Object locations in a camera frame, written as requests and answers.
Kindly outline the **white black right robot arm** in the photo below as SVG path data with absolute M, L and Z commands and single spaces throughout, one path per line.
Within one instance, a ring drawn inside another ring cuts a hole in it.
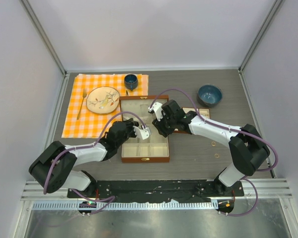
M 203 117 L 197 110 L 185 112 L 176 101 L 154 102 L 149 113 L 155 115 L 153 125 L 163 137 L 174 131 L 199 135 L 226 146 L 232 163 L 214 179 L 214 193 L 225 196 L 240 179 L 252 176 L 269 157 L 270 150 L 256 128 L 230 126 Z

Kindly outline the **brown jewelry box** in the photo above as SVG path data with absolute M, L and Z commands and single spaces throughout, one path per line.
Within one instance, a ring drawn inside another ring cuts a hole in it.
M 168 163 L 170 160 L 169 141 L 163 137 L 152 124 L 155 114 L 148 112 L 155 96 L 122 96 L 120 110 L 138 115 L 149 127 L 151 136 L 142 140 L 130 138 L 122 145 L 123 163 Z

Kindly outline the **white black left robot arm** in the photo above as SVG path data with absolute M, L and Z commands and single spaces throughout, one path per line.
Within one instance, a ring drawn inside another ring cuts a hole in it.
M 44 186 L 53 161 L 59 154 L 62 154 L 52 170 L 46 192 L 54 193 L 60 188 L 67 188 L 74 189 L 84 197 L 90 198 L 96 193 L 96 180 L 88 172 L 77 172 L 73 170 L 73 167 L 89 162 L 109 160 L 123 143 L 137 136 L 135 129 L 138 127 L 139 123 L 133 119 L 116 121 L 97 144 L 74 147 L 54 141 L 30 165 L 29 173 L 41 186 Z

